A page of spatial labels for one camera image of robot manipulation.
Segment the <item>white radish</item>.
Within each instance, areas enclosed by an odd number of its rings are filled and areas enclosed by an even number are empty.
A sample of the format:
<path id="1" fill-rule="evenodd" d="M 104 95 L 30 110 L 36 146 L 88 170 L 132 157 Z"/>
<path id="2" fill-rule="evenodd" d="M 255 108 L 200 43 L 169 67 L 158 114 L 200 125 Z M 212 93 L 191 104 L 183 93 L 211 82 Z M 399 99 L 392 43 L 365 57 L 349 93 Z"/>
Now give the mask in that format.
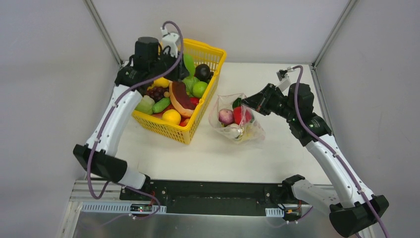
<path id="1" fill-rule="evenodd" d="M 233 140 L 240 140 L 243 136 L 244 130 L 240 125 L 233 123 L 226 126 L 224 128 L 224 132 L 228 138 Z"/>

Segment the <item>red apple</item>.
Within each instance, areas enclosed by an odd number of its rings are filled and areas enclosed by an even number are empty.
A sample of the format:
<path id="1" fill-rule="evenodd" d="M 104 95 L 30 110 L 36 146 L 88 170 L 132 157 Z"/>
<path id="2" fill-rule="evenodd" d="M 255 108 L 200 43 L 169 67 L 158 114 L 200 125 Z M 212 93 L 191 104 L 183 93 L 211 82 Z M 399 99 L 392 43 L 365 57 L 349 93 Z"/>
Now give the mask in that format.
<path id="1" fill-rule="evenodd" d="M 235 120 L 234 123 L 238 125 L 245 125 L 249 122 L 252 122 L 254 119 L 252 111 L 244 106 L 234 109 L 233 115 Z"/>

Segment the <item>green leaf vegetable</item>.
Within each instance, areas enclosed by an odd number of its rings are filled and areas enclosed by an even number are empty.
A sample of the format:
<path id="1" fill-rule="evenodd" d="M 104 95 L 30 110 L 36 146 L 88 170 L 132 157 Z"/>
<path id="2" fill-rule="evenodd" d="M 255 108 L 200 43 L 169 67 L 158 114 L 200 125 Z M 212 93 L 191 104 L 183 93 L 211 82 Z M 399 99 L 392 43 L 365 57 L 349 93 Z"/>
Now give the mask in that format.
<path id="1" fill-rule="evenodd" d="M 189 77 L 194 77 L 196 67 L 195 67 L 195 64 L 194 64 L 193 57 L 189 54 L 184 53 L 183 54 L 183 61 L 184 61 L 184 65 L 185 65 L 186 69 L 189 72 Z"/>

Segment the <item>purple onion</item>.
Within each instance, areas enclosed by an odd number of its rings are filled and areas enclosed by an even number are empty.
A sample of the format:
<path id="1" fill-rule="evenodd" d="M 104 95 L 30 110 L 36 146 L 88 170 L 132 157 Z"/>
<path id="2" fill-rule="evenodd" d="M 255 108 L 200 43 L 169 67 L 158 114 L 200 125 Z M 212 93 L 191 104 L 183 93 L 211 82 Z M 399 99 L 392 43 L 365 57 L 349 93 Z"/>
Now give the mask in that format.
<path id="1" fill-rule="evenodd" d="M 218 121 L 224 126 L 233 124 L 235 122 L 233 111 L 230 109 L 221 109 L 218 112 Z"/>

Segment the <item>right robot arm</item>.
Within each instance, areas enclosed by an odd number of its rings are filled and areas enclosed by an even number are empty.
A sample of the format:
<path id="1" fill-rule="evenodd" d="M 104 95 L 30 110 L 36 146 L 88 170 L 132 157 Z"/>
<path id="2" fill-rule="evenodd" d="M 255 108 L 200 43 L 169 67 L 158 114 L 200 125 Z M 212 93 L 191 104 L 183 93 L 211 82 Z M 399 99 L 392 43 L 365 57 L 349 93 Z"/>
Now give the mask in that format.
<path id="1" fill-rule="evenodd" d="M 332 195 L 295 175 L 283 181 L 282 199 L 305 201 L 327 215 L 337 233 L 348 238 L 378 223 L 389 202 L 384 195 L 374 194 L 349 165 L 331 129 L 314 112 L 314 99 L 307 84 L 293 83 L 284 95 L 269 83 L 241 105 L 264 116 L 274 113 L 286 119 L 292 135 L 317 160 L 337 193 Z"/>

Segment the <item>clear zip top bag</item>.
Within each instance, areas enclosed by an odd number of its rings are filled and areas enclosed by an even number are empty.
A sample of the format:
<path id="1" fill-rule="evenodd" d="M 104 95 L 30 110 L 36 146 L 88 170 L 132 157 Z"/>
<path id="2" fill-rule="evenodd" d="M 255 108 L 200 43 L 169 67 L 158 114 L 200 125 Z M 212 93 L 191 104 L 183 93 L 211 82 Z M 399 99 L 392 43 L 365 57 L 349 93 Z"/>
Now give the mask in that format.
<path id="1" fill-rule="evenodd" d="M 261 143 L 265 131 L 255 113 L 242 104 L 244 93 L 219 95 L 209 114 L 211 127 L 236 144 Z"/>

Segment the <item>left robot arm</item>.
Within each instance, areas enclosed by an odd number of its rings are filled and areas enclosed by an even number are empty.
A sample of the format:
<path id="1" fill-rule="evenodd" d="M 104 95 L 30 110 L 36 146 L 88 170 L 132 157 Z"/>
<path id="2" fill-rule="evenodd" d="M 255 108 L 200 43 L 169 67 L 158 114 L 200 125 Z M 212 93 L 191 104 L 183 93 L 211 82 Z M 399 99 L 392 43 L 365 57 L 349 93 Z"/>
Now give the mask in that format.
<path id="1" fill-rule="evenodd" d="M 83 145 L 77 144 L 73 154 L 89 175 L 132 188 L 138 200 L 150 197 L 150 177 L 132 169 L 127 162 L 116 158 L 118 144 L 131 113 L 153 81 L 164 77 L 177 80 L 189 73 L 183 65 L 182 38 L 167 33 L 161 40 L 140 37 L 135 53 L 118 73 L 111 99 L 100 123 Z"/>

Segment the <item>yellow napa cabbage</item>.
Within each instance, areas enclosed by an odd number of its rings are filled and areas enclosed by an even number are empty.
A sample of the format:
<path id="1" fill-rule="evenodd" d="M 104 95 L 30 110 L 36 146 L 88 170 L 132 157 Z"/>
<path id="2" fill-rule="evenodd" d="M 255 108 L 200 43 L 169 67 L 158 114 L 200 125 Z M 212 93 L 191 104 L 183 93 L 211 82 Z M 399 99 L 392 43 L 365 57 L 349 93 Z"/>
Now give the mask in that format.
<path id="1" fill-rule="evenodd" d="M 244 141 L 255 140 L 260 136 L 260 129 L 255 126 L 246 126 L 242 135 Z"/>

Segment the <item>green white bok choy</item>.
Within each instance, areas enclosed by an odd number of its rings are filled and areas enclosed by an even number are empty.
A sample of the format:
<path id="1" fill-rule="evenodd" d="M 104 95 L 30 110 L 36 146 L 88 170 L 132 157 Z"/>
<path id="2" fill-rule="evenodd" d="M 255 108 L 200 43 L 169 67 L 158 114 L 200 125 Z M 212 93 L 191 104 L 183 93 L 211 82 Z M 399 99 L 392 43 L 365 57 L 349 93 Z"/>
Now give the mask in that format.
<path id="1" fill-rule="evenodd" d="M 237 98 L 237 99 L 235 99 L 233 102 L 232 102 L 232 109 L 234 110 L 234 109 L 236 109 L 236 108 L 240 108 L 241 107 L 241 101 L 242 101 L 242 99 L 241 98 Z"/>

